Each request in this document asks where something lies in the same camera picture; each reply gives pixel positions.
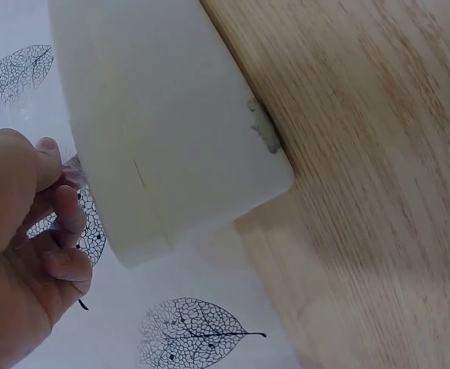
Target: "finger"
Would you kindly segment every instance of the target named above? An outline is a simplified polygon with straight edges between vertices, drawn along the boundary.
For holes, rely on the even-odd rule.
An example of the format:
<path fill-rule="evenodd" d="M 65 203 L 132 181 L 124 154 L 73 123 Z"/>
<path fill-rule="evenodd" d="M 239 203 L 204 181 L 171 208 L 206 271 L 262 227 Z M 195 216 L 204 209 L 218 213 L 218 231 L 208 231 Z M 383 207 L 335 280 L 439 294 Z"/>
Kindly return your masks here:
<path fill-rule="evenodd" d="M 78 156 L 75 155 L 62 166 L 61 177 L 49 188 L 36 194 L 31 210 L 24 220 L 24 227 L 29 230 L 33 225 L 46 218 L 53 212 L 52 204 L 55 200 L 56 190 L 67 185 L 80 189 L 87 184 L 84 172 L 81 170 Z"/>
<path fill-rule="evenodd" d="M 57 150 L 39 153 L 17 131 L 0 130 L 0 252 L 24 221 L 36 191 L 61 175 L 57 157 Z"/>
<path fill-rule="evenodd" d="M 88 256 L 76 248 L 48 251 L 42 255 L 46 272 L 59 281 L 66 309 L 88 293 L 92 281 L 92 265 Z"/>
<path fill-rule="evenodd" d="M 31 209 L 25 216 L 23 225 L 26 231 L 53 212 L 55 189 L 48 188 L 36 194 Z"/>
<path fill-rule="evenodd" d="M 58 144 L 49 137 L 41 138 L 37 148 L 37 191 L 52 186 L 61 177 L 61 154 Z"/>
<path fill-rule="evenodd" d="M 87 222 L 85 213 L 78 207 L 76 190 L 69 186 L 58 188 L 53 210 L 57 218 L 50 230 L 52 237 L 60 248 L 74 248 Z"/>

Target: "fingernail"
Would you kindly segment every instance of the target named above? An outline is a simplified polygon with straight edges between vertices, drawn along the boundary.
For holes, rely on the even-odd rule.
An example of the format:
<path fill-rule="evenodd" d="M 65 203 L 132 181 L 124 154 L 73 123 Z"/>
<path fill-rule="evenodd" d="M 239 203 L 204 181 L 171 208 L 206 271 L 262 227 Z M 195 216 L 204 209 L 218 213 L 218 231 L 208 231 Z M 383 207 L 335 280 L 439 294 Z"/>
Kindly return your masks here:
<path fill-rule="evenodd" d="M 46 251 L 42 257 L 59 266 L 67 265 L 70 262 L 70 257 L 63 251 Z"/>
<path fill-rule="evenodd" d="M 52 138 L 44 137 L 39 140 L 38 144 L 35 147 L 39 150 L 52 151 L 58 147 L 58 144 L 56 144 L 56 141 Z"/>

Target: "leaf print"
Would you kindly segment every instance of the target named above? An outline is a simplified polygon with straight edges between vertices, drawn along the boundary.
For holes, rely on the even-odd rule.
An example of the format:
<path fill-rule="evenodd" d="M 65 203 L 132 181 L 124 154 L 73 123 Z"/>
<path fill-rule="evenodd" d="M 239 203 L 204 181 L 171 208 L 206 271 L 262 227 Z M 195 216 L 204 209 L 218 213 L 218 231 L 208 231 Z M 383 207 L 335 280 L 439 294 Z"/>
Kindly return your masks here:
<path fill-rule="evenodd" d="M 11 105 L 36 90 L 54 60 L 51 45 L 28 46 L 0 60 L 0 105 Z"/>
<path fill-rule="evenodd" d="M 84 187 L 78 191 L 78 203 L 83 208 L 87 217 L 87 225 L 81 234 L 77 248 L 80 248 L 91 260 L 92 266 L 96 265 L 104 250 L 106 235 L 102 226 L 101 219 L 95 208 L 94 199 L 92 198 L 88 187 Z M 54 223 L 56 215 L 50 214 L 43 220 L 35 224 L 28 230 L 27 236 L 33 238 L 41 232 L 49 229 Z"/>
<path fill-rule="evenodd" d="M 162 302 L 146 313 L 138 367 L 204 369 L 224 359 L 250 333 L 225 309 L 195 298 Z"/>

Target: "wooden table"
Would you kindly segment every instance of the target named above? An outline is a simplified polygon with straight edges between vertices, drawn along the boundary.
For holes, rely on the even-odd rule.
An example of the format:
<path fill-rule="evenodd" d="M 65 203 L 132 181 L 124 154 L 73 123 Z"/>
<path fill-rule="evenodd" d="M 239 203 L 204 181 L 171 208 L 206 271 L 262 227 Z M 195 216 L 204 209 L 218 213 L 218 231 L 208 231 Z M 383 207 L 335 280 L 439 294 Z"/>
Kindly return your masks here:
<path fill-rule="evenodd" d="M 304 368 L 450 368 L 450 0 L 202 0 L 296 170 L 240 219 Z"/>

